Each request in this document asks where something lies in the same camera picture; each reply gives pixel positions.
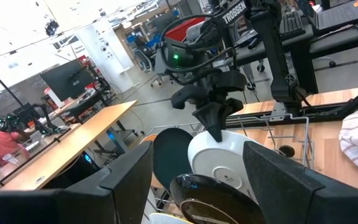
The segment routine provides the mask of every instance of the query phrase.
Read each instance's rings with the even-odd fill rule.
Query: keyboard
[[[318,14],[319,27],[331,27],[353,21],[356,13],[349,7],[334,7],[325,13]]]
[[[280,24],[281,40],[291,39],[306,33],[298,12],[291,12],[283,16]]]

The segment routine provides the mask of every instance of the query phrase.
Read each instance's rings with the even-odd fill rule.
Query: blue light
[[[90,158],[90,156],[88,156],[87,154],[85,154],[85,159],[89,162],[89,163],[92,163],[92,160],[91,160],[91,158]]]
[[[109,137],[110,137],[111,140],[114,140],[114,139],[115,139],[114,135],[112,135],[111,132],[108,131],[107,134],[109,135]]]

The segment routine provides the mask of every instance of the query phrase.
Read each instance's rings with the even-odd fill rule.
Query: desk
[[[354,98],[358,95],[358,88],[350,90],[333,91],[329,93],[315,94],[307,97],[307,100],[312,105],[325,105],[329,103],[341,103]],[[248,114],[271,111],[274,106],[274,101],[266,101],[261,103],[252,103],[244,105],[244,109],[237,112],[237,114]],[[358,167],[351,162],[345,154],[342,153],[339,147],[339,131],[341,130],[342,121],[311,123],[310,124],[310,139],[315,143],[314,155],[314,170],[337,179],[348,185],[358,188]],[[283,126],[273,126],[274,131],[284,133],[284,135],[302,135],[304,132],[304,124],[293,124]],[[247,130],[247,135],[255,139],[261,144],[271,148],[271,140],[267,139],[267,131],[261,130]],[[296,150],[296,155],[300,153],[299,143],[294,143],[292,139],[282,140],[278,142],[281,145],[293,146]]]
[[[80,124],[73,124],[70,126],[70,130],[65,133],[59,140],[63,140],[65,139],[68,135],[70,135],[74,130],[76,130],[77,128],[79,128],[81,125]],[[49,145],[50,143],[52,143],[55,138],[59,137],[59,135],[61,134],[54,134],[51,136],[48,136],[46,138],[43,138],[42,141],[44,142],[43,145],[39,150],[41,150],[43,147]],[[34,152],[34,154],[32,154],[31,156],[33,156],[32,158],[30,158],[30,161],[24,165],[23,167],[21,167],[19,170],[16,171],[16,174],[20,173],[22,170],[24,170],[26,167],[28,167],[29,165],[31,165],[34,161],[36,161],[37,159],[41,158],[46,152],[48,152],[49,150],[51,150],[53,147],[55,147],[58,143],[56,142],[55,144],[52,144],[51,146],[49,146],[48,148],[44,149],[40,154],[34,155],[37,153]],[[0,168],[0,180],[2,180],[3,178],[7,177],[9,174],[11,174],[12,172],[14,172],[17,169],[17,166],[13,165],[13,164],[6,164],[3,167]],[[13,179],[16,174],[12,174],[10,177],[8,177],[7,180],[3,181],[2,183],[5,184],[7,182],[9,182],[11,179]]]
[[[313,37],[313,29],[308,24],[306,18],[302,18],[302,23],[305,25],[306,33],[296,36],[294,38],[284,40],[283,46],[286,52],[291,52],[293,66],[298,75],[298,81],[302,88],[308,93],[317,93],[315,89],[309,88],[310,82],[315,82],[313,64],[311,59],[309,60],[309,40]],[[251,62],[255,62],[266,58],[266,49],[263,43],[256,46],[254,50],[249,50],[247,47],[243,47],[237,50],[237,65],[245,65]],[[233,62],[233,58],[227,58],[225,64]]]
[[[1,187],[0,190],[41,189],[100,135],[106,131],[114,133],[111,125],[136,103],[137,101],[131,101],[103,108],[98,114],[82,124],[64,140],[10,180],[5,186]]]
[[[310,60],[353,49],[355,47],[358,47],[358,30],[354,27],[337,34],[329,35],[322,39],[315,37],[314,39],[311,39],[310,43]],[[306,83],[307,88],[317,90],[316,77],[314,76],[314,73],[308,74],[308,76],[310,82]]]

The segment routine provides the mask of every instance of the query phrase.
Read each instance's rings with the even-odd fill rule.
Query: black plate
[[[171,181],[181,174],[192,174],[187,150],[191,134],[179,128],[163,130],[154,140],[154,175],[169,189]]]
[[[173,179],[170,191],[176,205],[193,223],[265,223],[259,206],[234,187],[198,174]]]

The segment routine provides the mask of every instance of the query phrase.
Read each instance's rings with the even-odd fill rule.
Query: black table leg
[[[104,106],[109,106],[106,100],[103,98],[103,95],[100,93],[100,100],[102,101]]]
[[[309,53],[309,42],[300,42],[291,50],[293,67],[296,71],[299,86],[307,93],[318,93],[316,75]]]
[[[98,140],[95,140],[94,143],[101,151],[108,152],[107,150],[104,149],[104,147],[100,144]]]
[[[329,0],[321,0],[321,6],[324,10],[330,9],[331,5],[329,4]]]
[[[119,129],[121,129],[121,131],[125,131],[125,127],[122,125],[122,123],[120,121],[117,121],[117,125],[119,126]]]

